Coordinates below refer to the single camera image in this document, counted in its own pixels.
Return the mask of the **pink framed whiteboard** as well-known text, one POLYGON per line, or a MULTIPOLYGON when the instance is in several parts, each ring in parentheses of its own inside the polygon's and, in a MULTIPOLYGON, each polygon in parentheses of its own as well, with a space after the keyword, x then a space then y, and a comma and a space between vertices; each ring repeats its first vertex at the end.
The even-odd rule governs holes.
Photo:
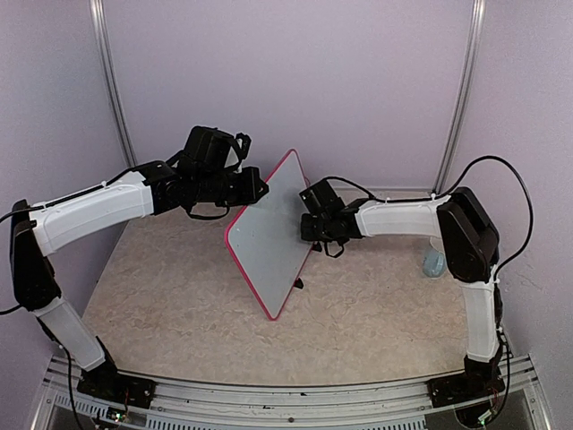
POLYGON ((298 152, 289 150, 270 173, 269 192, 243 207, 225 233, 227 250, 267 318, 279 318, 312 250, 301 239, 307 187, 298 152))

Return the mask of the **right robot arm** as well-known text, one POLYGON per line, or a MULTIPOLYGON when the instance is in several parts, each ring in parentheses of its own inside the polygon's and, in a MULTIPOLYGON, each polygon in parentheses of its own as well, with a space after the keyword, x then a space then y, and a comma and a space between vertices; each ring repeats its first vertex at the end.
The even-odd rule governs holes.
POLYGON ((326 179, 299 193, 307 212, 301 238, 324 245, 377 236, 429 237, 441 244, 447 268, 459 281, 466 307, 466 356, 474 360, 458 377, 458 390, 468 398, 492 384, 485 363, 498 353, 495 271, 500 235, 475 194, 459 187, 442 197, 382 201, 375 197, 345 204, 326 179))

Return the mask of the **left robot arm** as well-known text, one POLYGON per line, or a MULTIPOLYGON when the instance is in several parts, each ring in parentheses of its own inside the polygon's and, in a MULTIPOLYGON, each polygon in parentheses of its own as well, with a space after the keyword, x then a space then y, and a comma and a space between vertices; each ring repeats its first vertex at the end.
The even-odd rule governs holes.
POLYGON ((11 222, 10 266, 20 308, 33 313, 85 372, 91 385, 109 399, 125 389, 123 375, 64 298, 48 260, 59 249, 100 230, 132 219, 211 203, 229 211, 258 202, 269 188, 257 167, 246 167, 251 138, 217 128, 195 126, 184 148, 166 161, 126 169, 114 178, 65 197, 34 205, 21 200, 11 222))

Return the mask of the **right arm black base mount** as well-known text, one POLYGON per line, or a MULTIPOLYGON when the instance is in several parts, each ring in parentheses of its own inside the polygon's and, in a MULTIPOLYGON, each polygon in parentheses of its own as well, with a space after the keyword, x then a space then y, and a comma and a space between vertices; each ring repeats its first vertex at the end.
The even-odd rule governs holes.
POLYGON ((432 378, 428 392, 434 408, 481 399, 505 389, 500 376, 499 359, 480 362, 464 357, 464 371, 432 378))

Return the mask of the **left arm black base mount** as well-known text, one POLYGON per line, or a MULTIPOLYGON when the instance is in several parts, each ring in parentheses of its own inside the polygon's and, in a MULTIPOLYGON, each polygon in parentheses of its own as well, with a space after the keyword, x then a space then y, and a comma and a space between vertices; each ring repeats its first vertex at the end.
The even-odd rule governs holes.
POLYGON ((77 384, 82 394, 140 409, 150 408, 155 389, 153 380, 122 374, 110 361, 90 371, 82 370, 77 384))

